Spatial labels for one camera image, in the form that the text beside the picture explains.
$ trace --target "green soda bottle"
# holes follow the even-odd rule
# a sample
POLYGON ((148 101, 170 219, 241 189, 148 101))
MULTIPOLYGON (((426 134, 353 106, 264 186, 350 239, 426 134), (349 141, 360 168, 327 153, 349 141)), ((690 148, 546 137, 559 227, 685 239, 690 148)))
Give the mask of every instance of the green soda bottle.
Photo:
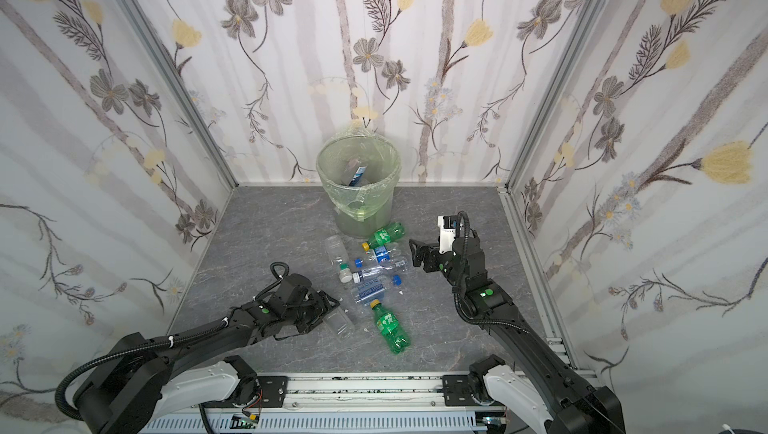
POLYGON ((373 309, 373 318, 376 319, 376 327, 384 336, 392 354, 399 354, 406 350, 406 347, 411 345, 411 341, 408 339, 406 331, 400 326, 395 314, 384 309, 384 305, 378 299, 371 302, 371 309, 373 309))
POLYGON ((375 249, 376 247, 383 246, 384 244, 395 242, 400 237, 406 235, 406 228, 399 222, 393 222, 387 227, 382 227, 375 231, 368 242, 362 243, 363 249, 368 252, 368 249, 375 249))

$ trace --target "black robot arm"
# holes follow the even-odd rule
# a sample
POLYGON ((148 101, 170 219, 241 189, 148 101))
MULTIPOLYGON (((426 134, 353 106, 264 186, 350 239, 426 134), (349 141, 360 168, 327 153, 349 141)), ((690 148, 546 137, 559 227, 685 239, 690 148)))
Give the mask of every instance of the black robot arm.
MULTIPOLYGON (((172 336, 146 340, 141 334, 125 336, 106 356, 72 371, 59 384, 56 406, 67 416, 84 420, 97 434, 139 432, 156 414, 164 386, 182 372, 238 347, 255 344, 279 333, 283 326, 296 326, 306 334, 321 324, 339 302, 312 288, 303 275, 289 273, 284 263, 270 267, 277 280, 254 296, 252 302, 235 307, 222 320, 172 336), (283 266, 279 275, 276 266, 283 266), (74 393, 73 404, 65 392, 81 374, 93 370, 74 393)), ((227 358, 236 375, 231 392, 234 403, 254 397, 255 374, 239 357, 227 358)))
MULTIPOLYGON (((452 286, 459 317, 491 334, 521 366, 552 415, 547 432, 622 434, 624 418, 616 395, 608 387, 594 388, 565 364, 525 322, 512 297, 488 278, 480 238, 466 213, 440 216, 438 225, 438 242, 409 240, 413 266, 440 271, 452 286)), ((488 400, 482 379, 475 385, 475 395, 488 400)))

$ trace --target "gray marble floor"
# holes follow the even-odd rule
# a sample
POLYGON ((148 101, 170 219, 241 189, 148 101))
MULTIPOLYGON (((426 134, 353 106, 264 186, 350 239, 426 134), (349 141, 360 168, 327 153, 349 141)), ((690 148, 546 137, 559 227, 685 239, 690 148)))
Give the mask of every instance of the gray marble floor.
MULTIPOLYGON (((376 330, 370 308, 351 302, 351 285, 341 284, 328 264, 323 240, 337 233, 332 209, 320 187, 236 189, 179 309, 173 331, 210 322, 231 305, 250 301, 274 280, 270 263, 282 260, 290 265, 291 272, 309 277, 318 290, 341 297, 355 332, 340 342, 321 326, 306 336, 280 342, 265 340, 231 352, 243 356, 258 372, 456 371, 466 370, 491 353, 509 359, 491 336, 459 320, 450 285, 442 275, 420 269, 404 274, 398 289, 390 286, 383 301, 412 339, 406 352, 397 356, 390 353, 376 330)), ((543 333, 496 189, 398 187, 392 219, 405 225, 406 239, 431 242, 438 235, 437 216, 462 209, 480 236, 489 275, 512 296, 533 328, 543 333)), ((345 242, 351 257, 362 253, 359 240, 345 237, 345 242)))

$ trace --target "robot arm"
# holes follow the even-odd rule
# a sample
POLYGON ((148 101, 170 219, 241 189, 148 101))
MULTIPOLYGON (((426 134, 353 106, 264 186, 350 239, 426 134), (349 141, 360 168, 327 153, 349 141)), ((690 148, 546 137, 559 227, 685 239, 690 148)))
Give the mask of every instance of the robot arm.
POLYGON ((339 305, 328 294, 314 290, 303 275, 289 274, 286 264, 274 263, 270 269, 277 281, 222 320, 169 337, 125 336, 109 354, 64 378, 54 396, 57 407, 73 419, 84 420, 94 434, 134 434, 149 420, 183 406, 211 400, 246 404, 259 391, 258 379, 239 356, 191 368, 274 336, 283 326, 294 325, 300 334, 309 333, 339 305), (283 275, 277 274, 275 266, 283 266, 283 275), (65 396, 67 387, 91 369, 71 406, 65 396))
POLYGON ((423 265, 425 272, 440 271, 452 286, 459 317, 501 343, 532 383, 523 386, 502 360, 492 356, 470 369, 475 401, 498 400, 513 410, 518 407, 516 413, 537 432, 623 433, 624 418, 616 395, 608 387, 595 389, 562 362, 525 322, 512 297, 488 278, 480 238, 471 230, 466 213, 440 216, 438 226, 437 243, 408 242, 413 266, 423 265))

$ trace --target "metal bracket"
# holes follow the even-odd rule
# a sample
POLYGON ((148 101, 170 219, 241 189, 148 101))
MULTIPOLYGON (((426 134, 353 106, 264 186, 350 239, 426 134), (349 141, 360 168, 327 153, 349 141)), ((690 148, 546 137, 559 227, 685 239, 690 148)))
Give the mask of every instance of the metal bracket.
MULTIPOLYGON (((442 398, 448 407, 477 406, 472 400, 472 388, 469 378, 464 375, 448 374, 442 377, 442 398)), ((491 406, 501 406, 494 401, 491 406)))
POLYGON ((283 407, 286 398, 286 376, 259 376, 262 407, 283 407))

